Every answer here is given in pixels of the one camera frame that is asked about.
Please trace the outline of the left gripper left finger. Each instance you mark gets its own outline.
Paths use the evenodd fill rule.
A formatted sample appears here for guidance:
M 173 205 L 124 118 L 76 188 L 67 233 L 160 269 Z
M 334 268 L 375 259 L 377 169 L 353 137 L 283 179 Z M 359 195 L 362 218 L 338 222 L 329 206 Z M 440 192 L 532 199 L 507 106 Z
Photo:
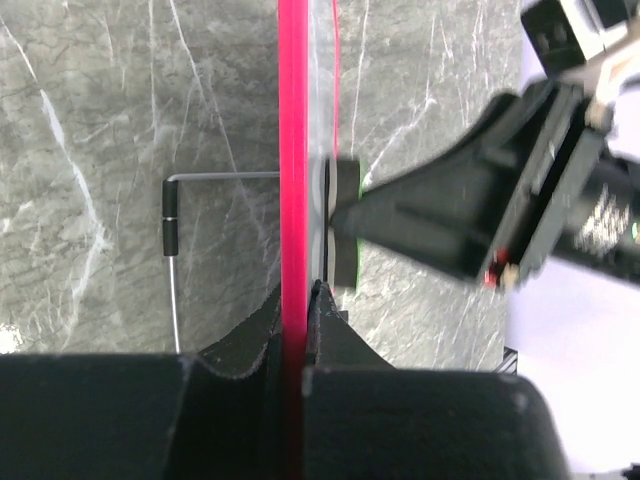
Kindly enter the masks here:
M 200 356 L 221 376 L 244 378 L 253 374 L 278 331 L 280 311 L 281 288 L 276 287 L 257 310 L 222 339 L 202 349 Z

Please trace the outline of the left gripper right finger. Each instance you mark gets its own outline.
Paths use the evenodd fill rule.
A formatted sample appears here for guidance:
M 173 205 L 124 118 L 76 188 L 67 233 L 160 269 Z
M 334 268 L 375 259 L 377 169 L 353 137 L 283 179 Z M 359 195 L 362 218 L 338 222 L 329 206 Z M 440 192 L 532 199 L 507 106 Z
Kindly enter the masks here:
M 338 310 L 330 286 L 320 280 L 311 291 L 305 362 L 307 366 L 393 369 L 349 325 L 348 312 Z

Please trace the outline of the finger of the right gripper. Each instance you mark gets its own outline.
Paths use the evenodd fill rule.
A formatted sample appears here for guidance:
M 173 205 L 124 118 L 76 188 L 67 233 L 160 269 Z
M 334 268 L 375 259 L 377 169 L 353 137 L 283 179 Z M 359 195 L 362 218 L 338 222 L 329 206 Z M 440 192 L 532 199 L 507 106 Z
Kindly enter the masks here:
M 330 225 L 446 276 L 482 284 L 492 263 L 500 193 L 490 189 L 374 189 L 338 207 Z

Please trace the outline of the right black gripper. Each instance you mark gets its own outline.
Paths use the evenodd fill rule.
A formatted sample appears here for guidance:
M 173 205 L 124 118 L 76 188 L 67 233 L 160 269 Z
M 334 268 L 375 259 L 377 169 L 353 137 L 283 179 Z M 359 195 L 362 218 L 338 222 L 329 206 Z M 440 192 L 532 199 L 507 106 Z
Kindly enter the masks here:
M 515 210 L 502 216 L 508 234 L 492 250 L 487 285 L 519 287 L 555 256 L 637 286 L 639 166 L 610 152 L 606 129 L 586 125 L 588 101 L 581 87 L 549 80 L 521 97 L 501 93 L 453 147 L 361 198 L 511 197 Z

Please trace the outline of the red framed whiteboard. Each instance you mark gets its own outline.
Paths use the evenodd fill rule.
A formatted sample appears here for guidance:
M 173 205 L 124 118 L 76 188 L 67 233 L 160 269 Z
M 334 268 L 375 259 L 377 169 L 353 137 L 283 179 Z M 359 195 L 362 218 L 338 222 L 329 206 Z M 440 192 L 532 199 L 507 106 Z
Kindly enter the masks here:
M 301 479 L 301 380 L 312 284 L 322 275 L 324 161 L 337 154 L 340 30 L 335 1 L 278 4 L 284 476 Z

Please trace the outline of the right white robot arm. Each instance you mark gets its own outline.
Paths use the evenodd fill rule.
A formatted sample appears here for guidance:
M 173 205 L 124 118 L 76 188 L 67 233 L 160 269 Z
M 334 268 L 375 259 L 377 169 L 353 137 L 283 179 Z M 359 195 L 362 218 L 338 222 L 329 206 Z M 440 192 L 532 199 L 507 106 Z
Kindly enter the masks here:
M 497 290 L 553 256 L 638 282 L 639 166 L 607 137 L 639 68 L 639 5 L 536 1 L 521 23 L 544 77 L 496 95 L 451 149 L 370 190 L 356 158 L 327 161 L 327 282 L 357 285 L 364 241 Z

